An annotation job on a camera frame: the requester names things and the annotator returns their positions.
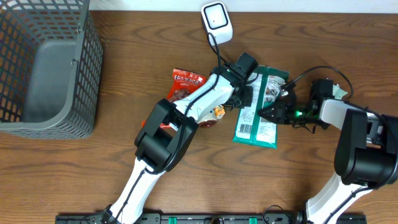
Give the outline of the green 3M product package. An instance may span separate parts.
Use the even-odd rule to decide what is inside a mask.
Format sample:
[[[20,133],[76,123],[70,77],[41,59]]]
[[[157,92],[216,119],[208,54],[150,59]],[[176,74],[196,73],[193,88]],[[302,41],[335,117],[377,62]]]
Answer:
[[[277,125],[260,117],[257,112],[274,104],[280,95],[280,86],[290,73],[268,66],[258,66],[249,77],[252,87],[250,107],[240,109],[233,142],[275,149],[277,148]]]

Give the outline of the small orange packet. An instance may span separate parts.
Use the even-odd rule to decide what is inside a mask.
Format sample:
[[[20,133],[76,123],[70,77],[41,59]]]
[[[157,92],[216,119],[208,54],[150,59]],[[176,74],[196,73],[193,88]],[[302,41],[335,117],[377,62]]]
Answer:
[[[225,110],[223,105],[218,105],[217,107],[214,108],[214,111],[217,119],[222,119],[223,116],[225,115]]]

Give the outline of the green-lid seasoning jar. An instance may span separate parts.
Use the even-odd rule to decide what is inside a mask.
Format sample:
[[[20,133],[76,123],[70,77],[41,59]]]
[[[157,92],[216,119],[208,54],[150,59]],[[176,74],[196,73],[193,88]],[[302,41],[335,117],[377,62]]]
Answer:
[[[198,121],[199,127],[209,128],[217,123],[217,118],[214,112],[210,111],[201,120]]]

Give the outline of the teal tissue packet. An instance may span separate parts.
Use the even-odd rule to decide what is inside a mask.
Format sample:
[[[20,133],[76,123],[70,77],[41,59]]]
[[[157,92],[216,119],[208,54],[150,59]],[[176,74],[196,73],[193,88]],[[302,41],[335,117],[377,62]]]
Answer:
[[[332,95],[334,99],[341,100],[347,94],[348,92],[341,89],[339,84],[333,85]]]

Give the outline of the red snack bag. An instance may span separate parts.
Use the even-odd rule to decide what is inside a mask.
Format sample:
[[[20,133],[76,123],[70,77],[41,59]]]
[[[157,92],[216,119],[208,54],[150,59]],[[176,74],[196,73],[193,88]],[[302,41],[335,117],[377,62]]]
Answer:
[[[206,82],[206,77],[203,75],[177,68],[173,70],[172,77],[174,82],[166,97],[171,103],[192,94]]]

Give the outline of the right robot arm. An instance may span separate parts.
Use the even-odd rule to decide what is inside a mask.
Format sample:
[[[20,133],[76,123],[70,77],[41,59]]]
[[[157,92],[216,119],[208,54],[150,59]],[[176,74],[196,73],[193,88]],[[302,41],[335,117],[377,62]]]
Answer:
[[[397,117],[378,114],[332,96],[316,96],[307,107],[285,100],[265,106],[258,116],[274,124],[308,124],[339,129],[334,173],[308,199],[298,223],[336,223],[357,199],[397,180]]]

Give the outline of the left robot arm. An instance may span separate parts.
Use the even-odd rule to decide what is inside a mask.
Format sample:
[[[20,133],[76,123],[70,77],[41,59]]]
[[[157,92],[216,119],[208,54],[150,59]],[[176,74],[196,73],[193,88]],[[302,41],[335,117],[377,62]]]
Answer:
[[[253,70],[241,65],[216,67],[209,79],[188,96],[160,100],[134,140],[134,167],[121,195],[105,209],[103,223],[135,223],[155,184],[185,155],[203,119],[219,105],[246,102]]]

